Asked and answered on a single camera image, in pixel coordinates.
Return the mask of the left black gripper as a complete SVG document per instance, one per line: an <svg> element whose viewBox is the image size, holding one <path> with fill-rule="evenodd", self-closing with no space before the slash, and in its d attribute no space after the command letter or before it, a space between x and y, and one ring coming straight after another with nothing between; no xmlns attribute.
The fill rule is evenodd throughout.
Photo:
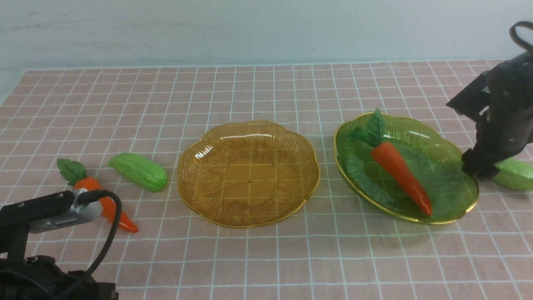
<svg viewBox="0 0 533 300"><path fill-rule="evenodd" d="M99 282L92 275L107 256L119 226L119 213L99 254L87 270L64 272L55 258L47 255L26 257L29 222L36 220L38 205L57 192L6 205L1 209L1 298L2 300L117 300L116 283ZM90 190L94 200L119 198L108 190Z"/></svg>

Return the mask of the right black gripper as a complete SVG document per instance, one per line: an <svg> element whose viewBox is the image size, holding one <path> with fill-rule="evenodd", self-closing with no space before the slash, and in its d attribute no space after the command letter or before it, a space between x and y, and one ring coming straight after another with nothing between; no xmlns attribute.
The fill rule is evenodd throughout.
<svg viewBox="0 0 533 300"><path fill-rule="evenodd" d="M461 156L462 171L492 180L496 163L532 142L532 54L522 53L482 72L448 103L476 124L476 142Z"/></svg>

